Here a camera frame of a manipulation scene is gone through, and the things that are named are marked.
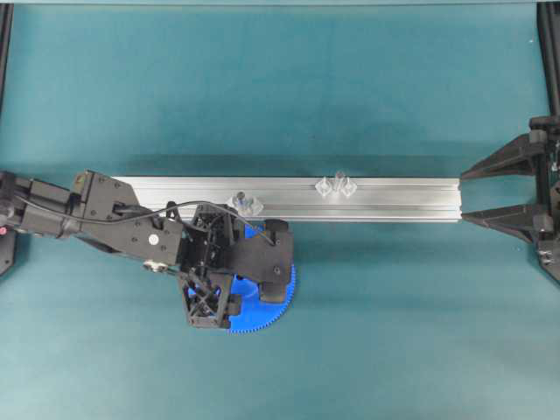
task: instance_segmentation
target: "transparent plastic part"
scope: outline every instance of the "transparent plastic part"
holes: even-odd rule
[[[358,185],[350,177],[347,177],[343,171],[337,171],[332,179],[323,177],[315,184],[315,189],[322,197],[331,193],[343,193],[346,197],[350,197],[356,192]]]
[[[227,204],[243,217],[257,216],[264,209],[263,203],[257,197],[247,197],[243,191],[231,197]]]

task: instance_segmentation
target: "wire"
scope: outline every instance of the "wire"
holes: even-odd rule
[[[187,207],[187,206],[201,206],[201,205],[206,205],[212,208],[215,208],[216,210],[220,210],[221,212],[225,213],[225,214],[229,214],[230,216],[234,216],[236,219],[238,219],[239,221],[241,221],[243,224],[247,225],[248,227],[252,228],[255,230],[255,232],[261,236],[264,240],[266,240],[266,242],[268,242],[270,245],[275,246],[276,244],[274,243],[274,241],[272,241],[266,234],[264,234],[263,232],[261,232],[259,229],[257,229],[255,226],[253,226],[253,224],[251,224],[247,219],[245,219],[244,217],[240,216],[238,213],[229,210],[225,207],[219,206],[217,204],[214,204],[213,202],[210,201],[202,201],[202,200],[198,200],[198,201],[185,201],[184,203],[178,203],[175,204],[173,206],[168,206],[165,208],[160,208],[159,210],[155,210],[153,212],[150,213],[146,213],[146,214],[139,214],[138,216],[133,216],[133,217],[125,217],[122,219],[118,219],[118,220],[95,220],[95,219],[86,219],[83,217],[78,217],[78,216],[73,216],[71,214],[66,214],[63,212],[59,212],[58,210],[53,210],[49,207],[45,207],[43,205],[40,205],[34,201],[31,201],[30,199],[27,199],[26,197],[18,194],[17,192],[14,193],[14,196],[23,201],[26,205],[31,206],[31,207],[35,207],[39,210],[42,210],[46,213],[49,214],[54,214],[56,216],[59,217],[64,217],[66,219],[69,219],[71,221],[79,221],[79,222],[83,222],[83,223],[92,223],[95,225],[118,225],[121,223],[129,223],[131,221],[139,221],[141,219],[146,219],[148,217],[153,217],[153,216],[158,216],[160,213],[166,212],[168,210],[173,210],[176,208],[180,208],[180,207]]]

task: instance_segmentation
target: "metal plate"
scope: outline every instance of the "metal plate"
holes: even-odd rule
[[[319,178],[116,177],[131,184],[140,204],[152,210],[168,200],[226,203],[238,192],[257,197],[264,209],[254,220],[344,222],[454,222],[461,218],[457,178],[353,178],[358,185],[347,198],[315,190]],[[182,207],[193,217],[194,207]]]

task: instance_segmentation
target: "bolt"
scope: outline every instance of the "bolt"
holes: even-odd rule
[[[150,245],[158,245],[159,236],[157,236],[156,234],[151,234],[150,236],[148,236],[148,242],[150,243]]]

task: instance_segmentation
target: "blue gear wheel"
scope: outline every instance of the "blue gear wheel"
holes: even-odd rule
[[[255,230],[250,227],[245,228],[245,236],[254,236]],[[259,300],[259,289],[256,283],[237,276],[231,287],[231,293],[241,295],[241,313],[230,316],[230,333],[252,333],[265,328],[279,319],[288,308],[294,290],[296,289],[296,268],[291,266],[291,279],[286,287],[286,299],[281,304],[269,304]]]

